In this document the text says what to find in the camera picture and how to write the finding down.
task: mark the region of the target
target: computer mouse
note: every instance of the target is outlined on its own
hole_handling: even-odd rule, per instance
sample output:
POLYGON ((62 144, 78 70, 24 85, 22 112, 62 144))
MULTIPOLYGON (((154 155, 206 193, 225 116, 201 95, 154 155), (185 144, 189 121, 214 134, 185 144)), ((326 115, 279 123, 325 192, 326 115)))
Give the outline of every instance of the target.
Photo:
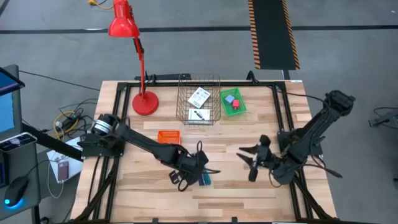
POLYGON ((26 176, 17 177, 14 179, 6 190, 4 196, 4 203, 8 207, 16 205, 25 193, 29 179, 26 176))

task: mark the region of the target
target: red desk lamp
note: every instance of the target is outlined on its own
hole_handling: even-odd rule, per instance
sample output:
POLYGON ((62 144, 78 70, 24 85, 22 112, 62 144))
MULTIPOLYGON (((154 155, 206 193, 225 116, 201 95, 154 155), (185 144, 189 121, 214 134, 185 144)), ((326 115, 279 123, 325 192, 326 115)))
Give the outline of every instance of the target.
POLYGON ((145 91, 144 81, 144 49, 139 37, 139 29, 134 22, 132 7, 127 0, 114 0, 114 19, 109 26, 108 34, 112 37, 132 37, 138 53, 141 68, 141 88, 132 100, 132 107, 139 115, 149 115, 156 111, 159 106, 159 99, 151 91, 145 91))

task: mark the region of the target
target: yellow cable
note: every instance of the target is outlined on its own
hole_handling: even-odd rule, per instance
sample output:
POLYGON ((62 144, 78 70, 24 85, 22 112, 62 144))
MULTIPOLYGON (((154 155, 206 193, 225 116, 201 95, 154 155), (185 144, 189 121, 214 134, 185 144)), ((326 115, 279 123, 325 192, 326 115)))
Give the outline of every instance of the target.
POLYGON ((104 10, 109 10, 109 9, 113 8, 113 4, 110 7, 103 7, 103 6, 99 5, 96 0, 88 0, 88 4, 91 4, 92 6, 98 6, 104 10))
MULTIPOLYGON (((57 129, 55 128, 55 123, 58 121, 58 119, 61 118, 61 116, 64 116, 65 114, 75 114, 75 112, 74 111, 66 111, 66 112, 63 112, 62 114, 60 114, 59 116, 57 116, 57 118, 55 118, 53 125, 52 125, 52 127, 55 131, 55 134, 51 134, 50 136, 56 136, 58 140, 60 140, 60 135, 59 135, 57 129)), ((66 133, 70 132, 73 128, 75 128, 77 126, 78 123, 79 123, 79 120, 77 119, 75 124, 73 124, 72 127, 70 127, 70 129, 65 130, 63 133, 66 134, 66 133)))

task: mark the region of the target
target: wooden tabletop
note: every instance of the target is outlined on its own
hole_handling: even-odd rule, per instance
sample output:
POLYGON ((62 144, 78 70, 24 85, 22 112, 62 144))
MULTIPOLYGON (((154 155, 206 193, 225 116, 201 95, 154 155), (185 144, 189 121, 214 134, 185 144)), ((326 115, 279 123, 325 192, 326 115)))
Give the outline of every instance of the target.
MULTIPOLYGON (((112 113, 117 83, 103 82, 96 117, 112 113)), ((302 82, 286 81, 286 86, 288 92, 305 93, 302 82)), ((289 186, 271 186, 267 169, 260 169, 257 181, 249 182, 249 167, 236 156, 239 147, 254 146, 262 134, 270 137, 272 152, 279 154, 276 138, 279 129, 269 88, 240 87, 248 110, 244 114, 227 117, 221 109, 221 120, 214 126, 184 126, 176 119, 177 87, 149 87, 148 90, 159 97, 159 108, 150 116, 139 116, 129 106, 127 115, 132 128, 155 140, 161 129, 180 130, 181 144, 190 152, 195 152, 197 142, 202 140, 203 150, 210 160, 206 167, 219 169, 221 173, 210 175, 210 186, 202 187, 196 183, 185 192, 179 192, 169 180, 170 168, 161 165, 152 154, 127 144, 119 165, 111 222, 151 222, 152 218, 159 218, 160 222, 230 222, 231 217, 238 217, 242 222, 294 220, 289 186)), ((131 90, 130 99, 137 91, 138 88, 131 90)), ((284 112, 281 96, 279 100, 284 112)), ((307 99, 289 95, 289 102, 295 127, 302 127, 311 119, 307 99)), ((83 163, 71 218, 77 217, 87 205, 95 162, 96 158, 89 158, 83 163)), ((102 161, 99 162, 93 195, 101 165, 102 161)), ((335 216, 325 172, 314 167, 305 167, 304 171, 309 191, 327 213, 335 216)), ((104 217, 107 194, 103 197, 100 218, 104 217)), ((302 216, 305 216, 301 194, 298 197, 302 216)))

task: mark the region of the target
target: lamp shade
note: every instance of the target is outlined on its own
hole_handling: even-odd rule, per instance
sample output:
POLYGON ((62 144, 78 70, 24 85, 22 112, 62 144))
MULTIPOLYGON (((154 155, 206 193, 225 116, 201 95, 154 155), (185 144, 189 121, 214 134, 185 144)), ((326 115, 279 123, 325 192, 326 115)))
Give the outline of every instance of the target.
POLYGON ((113 1, 114 19, 108 34, 112 37, 138 37, 139 29, 134 22, 132 9, 127 0, 113 1))

